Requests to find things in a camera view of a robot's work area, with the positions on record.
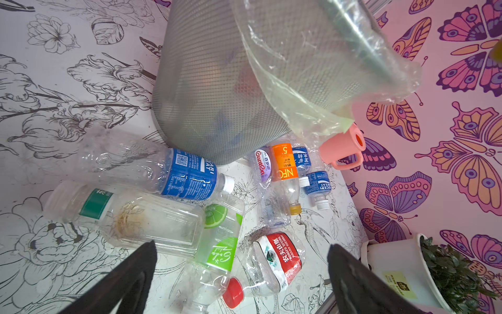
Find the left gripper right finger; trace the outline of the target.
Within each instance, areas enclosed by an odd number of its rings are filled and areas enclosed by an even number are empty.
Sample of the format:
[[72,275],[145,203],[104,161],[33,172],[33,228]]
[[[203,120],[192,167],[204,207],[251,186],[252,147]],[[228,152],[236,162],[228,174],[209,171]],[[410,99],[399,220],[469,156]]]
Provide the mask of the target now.
[[328,272],[340,313],[422,313],[342,246],[331,245]]

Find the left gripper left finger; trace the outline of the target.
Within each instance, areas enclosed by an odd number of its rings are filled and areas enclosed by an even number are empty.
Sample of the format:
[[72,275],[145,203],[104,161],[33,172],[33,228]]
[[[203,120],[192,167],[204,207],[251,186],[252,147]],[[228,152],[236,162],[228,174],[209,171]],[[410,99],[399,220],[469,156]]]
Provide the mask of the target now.
[[158,253],[154,241],[142,244],[62,313],[143,313]]

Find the clear green cap bottle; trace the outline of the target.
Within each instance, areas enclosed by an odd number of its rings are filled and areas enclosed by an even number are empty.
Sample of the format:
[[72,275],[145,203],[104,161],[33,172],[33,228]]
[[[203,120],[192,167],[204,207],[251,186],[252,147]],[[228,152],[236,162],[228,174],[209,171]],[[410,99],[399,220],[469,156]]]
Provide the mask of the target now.
[[205,212],[197,205],[119,185],[61,182],[44,216],[94,229],[115,247],[154,242],[159,253],[193,258],[201,243]]

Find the blue label bottle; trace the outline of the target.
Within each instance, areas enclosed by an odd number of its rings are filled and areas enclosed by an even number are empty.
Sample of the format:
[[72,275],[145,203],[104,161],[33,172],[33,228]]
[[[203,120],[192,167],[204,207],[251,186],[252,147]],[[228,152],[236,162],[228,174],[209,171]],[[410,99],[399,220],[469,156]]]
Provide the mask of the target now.
[[114,129],[89,129],[79,143],[74,165],[74,174],[81,180],[183,200],[211,200],[231,194],[235,187],[234,178],[204,157]]
[[305,187],[305,193],[313,201],[318,210],[330,209],[329,195],[332,185],[328,172],[322,166],[312,167],[308,174],[309,186]]
[[299,175],[299,186],[301,188],[308,187],[310,182],[307,174],[312,166],[308,149],[302,145],[294,145],[292,152]]

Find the grey mesh waste bin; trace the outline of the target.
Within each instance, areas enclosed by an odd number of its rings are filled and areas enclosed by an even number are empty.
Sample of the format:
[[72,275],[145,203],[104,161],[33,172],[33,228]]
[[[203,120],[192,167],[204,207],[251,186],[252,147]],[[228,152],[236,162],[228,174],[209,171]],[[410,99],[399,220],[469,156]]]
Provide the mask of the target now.
[[420,80],[362,1],[175,1],[152,106],[170,147],[225,165],[289,132],[319,147]]

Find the potted green plant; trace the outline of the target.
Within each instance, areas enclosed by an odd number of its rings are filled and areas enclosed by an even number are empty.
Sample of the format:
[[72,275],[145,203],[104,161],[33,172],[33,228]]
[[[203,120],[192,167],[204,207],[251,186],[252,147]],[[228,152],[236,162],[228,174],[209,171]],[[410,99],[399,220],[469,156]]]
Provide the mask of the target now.
[[444,245],[417,234],[365,242],[362,264],[409,302],[447,313],[495,313],[501,299],[501,241],[442,230]]

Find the red white label bottle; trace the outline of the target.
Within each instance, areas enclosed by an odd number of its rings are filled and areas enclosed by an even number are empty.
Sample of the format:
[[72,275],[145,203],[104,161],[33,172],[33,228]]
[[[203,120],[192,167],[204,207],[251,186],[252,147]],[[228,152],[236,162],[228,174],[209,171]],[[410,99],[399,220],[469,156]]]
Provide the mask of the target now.
[[275,231],[260,236],[238,256],[240,267],[222,295],[226,306],[234,309],[247,297],[274,296],[287,290],[305,259],[305,246],[293,233]]

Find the purple label clear bottle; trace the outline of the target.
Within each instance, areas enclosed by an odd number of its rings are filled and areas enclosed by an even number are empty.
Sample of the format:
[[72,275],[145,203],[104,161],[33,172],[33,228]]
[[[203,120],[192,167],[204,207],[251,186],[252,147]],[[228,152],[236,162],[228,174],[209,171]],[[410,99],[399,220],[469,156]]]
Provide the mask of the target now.
[[279,228],[290,224],[289,206],[284,189],[274,181],[271,153],[267,147],[261,147],[250,155],[252,173],[260,197],[260,216],[270,228]]

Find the lime green label bottle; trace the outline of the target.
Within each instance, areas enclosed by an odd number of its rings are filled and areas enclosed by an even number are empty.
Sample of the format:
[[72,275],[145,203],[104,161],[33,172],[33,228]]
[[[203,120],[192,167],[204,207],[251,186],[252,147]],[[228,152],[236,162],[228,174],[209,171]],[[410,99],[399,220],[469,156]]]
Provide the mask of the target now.
[[208,313],[226,291],[244,210],[244,201],[232,194],[221,194],[206,206],[198,251],[182,273],[183,313]]

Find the pink plastic watering can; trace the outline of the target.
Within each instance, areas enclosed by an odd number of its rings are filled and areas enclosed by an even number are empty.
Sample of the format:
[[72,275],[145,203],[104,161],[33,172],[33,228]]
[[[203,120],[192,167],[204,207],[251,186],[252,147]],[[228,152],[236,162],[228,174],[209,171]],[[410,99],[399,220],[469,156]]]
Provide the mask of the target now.
[[[320,158],[325,164],[331,165],[339,171],[354,169],[363,164],[363,151],[366,150],[366,142],[363,133],[356,124],[345,133],[338,133],[331,137],[319,148]],[[338,164],[338,161],[354,155],[355,161],[348,164]]]

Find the orange label bottle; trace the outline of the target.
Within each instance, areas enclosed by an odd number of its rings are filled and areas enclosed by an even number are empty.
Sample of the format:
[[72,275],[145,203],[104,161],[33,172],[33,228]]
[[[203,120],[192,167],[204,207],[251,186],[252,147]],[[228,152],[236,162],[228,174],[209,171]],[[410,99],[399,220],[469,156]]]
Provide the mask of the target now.
[[299,175],[292,144],[287,141],[274,141],[270,144],[270,148],[275,167],[275,180],[281,184],[284,190],[290,214],[293,216],[300,215],[302,208],[299,202]]

